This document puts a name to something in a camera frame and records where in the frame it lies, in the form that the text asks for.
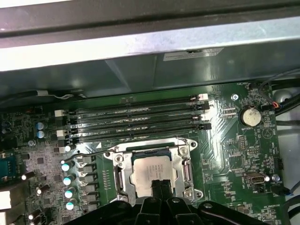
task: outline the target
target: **gray metal panel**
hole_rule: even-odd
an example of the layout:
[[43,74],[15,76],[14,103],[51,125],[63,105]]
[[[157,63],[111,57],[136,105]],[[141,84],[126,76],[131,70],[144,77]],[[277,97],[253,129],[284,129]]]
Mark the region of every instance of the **gray metal panel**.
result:
[[300,40],[228,46],[216,56],[202,58],[163,61],[163,57],[142,55],[2,72],[0,95],[83,89],[88,97],[96,97],[266,77],[300,66]]
[[157,57],[153,88],[174,88],[242,81],[300,67],[300,41],[240,45],[218,55],[163,61]]
[[0,49],[0,71],[300,38],[300,17]]

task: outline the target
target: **motherboard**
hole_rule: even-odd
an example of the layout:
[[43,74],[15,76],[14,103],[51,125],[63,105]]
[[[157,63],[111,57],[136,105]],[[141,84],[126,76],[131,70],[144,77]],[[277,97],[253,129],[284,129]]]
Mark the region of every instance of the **motherboard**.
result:
[[194,206],[282,224],[275,114],[255,82],[20,107],[0,124],[0,191],[11,192],[0,210],[20,212],[9,223],[61,225],[116,200],[133,205],[167,179]]

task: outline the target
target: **cpu socket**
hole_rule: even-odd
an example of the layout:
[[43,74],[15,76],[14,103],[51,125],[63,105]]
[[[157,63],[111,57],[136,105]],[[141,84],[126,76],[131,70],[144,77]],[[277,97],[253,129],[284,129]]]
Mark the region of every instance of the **cpu socket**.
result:
[[170,180],[176,197],[190,201],[203,197],[194,189],[190,151],[198,143],[185,138],[166,138],[119,144],[104,157],[113,161],[117,199],[134,205],[151,196],[152,180]]

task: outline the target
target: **label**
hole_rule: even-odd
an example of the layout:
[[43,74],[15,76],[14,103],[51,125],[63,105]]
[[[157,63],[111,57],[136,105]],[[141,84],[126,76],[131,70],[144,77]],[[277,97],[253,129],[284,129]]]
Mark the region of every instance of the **label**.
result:
[[191,59],[191,58],[216,56],[223,49],[224,48],[211,48],[211,49],[203,49],[203,50],[191,50],[191,51],[184,51],[184,52],[165,53],[164,61],[184,60],[184,59]]

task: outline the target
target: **wire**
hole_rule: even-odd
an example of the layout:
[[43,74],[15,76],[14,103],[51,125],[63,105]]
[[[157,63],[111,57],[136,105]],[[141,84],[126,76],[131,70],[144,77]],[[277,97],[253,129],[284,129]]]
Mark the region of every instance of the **wire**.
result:
[[283,113],[286,113],[286,112],[288,112],[288,111],[290,111],[290,110],[296,108],[296,107],[299,106],[299,105],[300,105],[300,101],[299,101],[299,102],[296,102],[296,103],[294,103],[294,104],[290,104],[290,105],[287,105],[287,106],[283,106],[282,109],[280,109],[280,110],[278,110],[278,111],[275,112],[275,115],[276,115],[276,116],[279,116],[279,115],[281,115],[281,114],[283,114]]
[[263,97],[265,98],[268,102],[270,102],[275,108],[280,108],[281,106],[276,102],[274,101],[272,98],[270,98],[267,94],[265,94],[263,92],[263,87],[270,83],[271,81],[274,81],[275,79],[278,79],[282,76],[286,76],[286,75],[289,75],[289,74],[293,74],[293,73],[296,73],[296,72],[299,72],[300,71],[300,68],[296,68],[296,69],[292,69],[292,70],[288,70],[288,71],[285,71],[283,73],[280,73],[280,74],[277,74],[275,76],[272,76],[270,77],[268,80],[264,81],[259,87],[258,87],[258,93]]
[[30,90],[30,91],[21,92],[21,93],[9,95],[9,96],[0,97],[0,105],[4,104],[6,102],[9,102],[9,101],[13,101],[15,99],[27,98],[27,97],[33,97],[33,96],[40,96],[40,97],[53,96],[53,97],[61,99],[61,100],[66,100],[68,98],[74,97],[73,94],[66,94],[66,95],[63,95],[63,96],[57,96],[55,94],[49,94],[48,91]]
[[300,195],[290,198],[285,203],[283,203],[282,209],[283,209],[283,224],[284,225],[291,225],[288,210],[291,206],[294,206],[299,203],[300,203]]
[[300,120],[289,120],[289,121],[276,121],[277,126],[300,126]]
[[299,213],[300,213],[300,206],[297,206],[288,212],[289,218],[291,219]]
[[297,80],[297,81],[295,81],[294,83],[284,83],[284,84],[278,84],[278,85],[272,84],[272,90],[300,87],[300,79],[295,79],[295,80]]
[[290,193],[293,194],[294,191],[296,189],[298,189],[300,187],[300,181],[298,181],[298,183],[296,183],[291,189],[290,189]]

